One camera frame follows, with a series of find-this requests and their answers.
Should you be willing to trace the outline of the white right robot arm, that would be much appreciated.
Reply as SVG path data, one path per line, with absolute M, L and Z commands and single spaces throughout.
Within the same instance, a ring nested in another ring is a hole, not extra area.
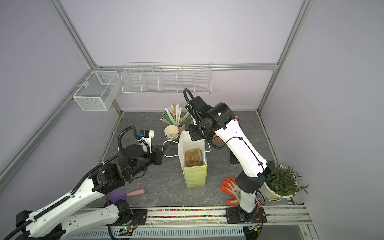
M 212 137 L 218 136 L 243 168 L 236 178 L 241 190 L 238 215 L 230 219 L 241 223 L 250 223 L 255 219 L 261 221 L 257 191 L 273 172 L 275 164 L 263 158 L 253 147 L 228 105 L 218 103 L 211 107 L 201 97 L 194 97 L 187 88 L 183 90 L 183 95 L 187 102 L 186 109 L 195 121 L 188 127 L 192 141 L 206 140 L 212 148 L 221 150 L 222 146 L 212 142 Z

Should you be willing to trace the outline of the brown pulp cup carrier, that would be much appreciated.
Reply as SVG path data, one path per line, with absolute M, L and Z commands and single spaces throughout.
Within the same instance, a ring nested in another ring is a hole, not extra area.
M 199 148 L 193 148 L 185 153 L 186 167 L 196 167 L 203 165 L 203 155 Z

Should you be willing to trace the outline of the green white paper bag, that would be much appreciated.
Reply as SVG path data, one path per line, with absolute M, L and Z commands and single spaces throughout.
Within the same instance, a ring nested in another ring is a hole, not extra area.
M 178 157 L 182 167 L 187 188 L 202 187 L 206 185 L 208 174 L 208 163 L 206 153 L 211 151 L 211 147 L 206 150 L 204 139 L 192 141 L 188 131 L 182 131 L 179 141 L 167 140 L 164 142 L 177 144 L 178 154 L 167 156 L 167 158 Z

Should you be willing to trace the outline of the paper cups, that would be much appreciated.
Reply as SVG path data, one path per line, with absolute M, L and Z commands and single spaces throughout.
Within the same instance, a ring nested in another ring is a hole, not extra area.
M 165 144 L 170 144 L 171 146 L 177 146 L 180 138 L 179 128 L 174 125 L 169 125 L 164 130 L 167 140 Z

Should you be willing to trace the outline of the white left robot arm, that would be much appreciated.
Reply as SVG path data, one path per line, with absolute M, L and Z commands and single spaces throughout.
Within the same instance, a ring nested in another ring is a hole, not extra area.
M 16 216 L 16 228 L 5 238 L 10 240 L 66 240 L 86 229 L 98 226 L 140 224 L 125 197 L 106 207 L 78 215 L 87 204 L 107 196 L 144 176 L 151 165 L 160 166 L 166 145 L 151 145 L 152 136 L 137 133 L 129 126 L 118 136 L 118 153 L 86 173 L 68 193 L 37 210 Z

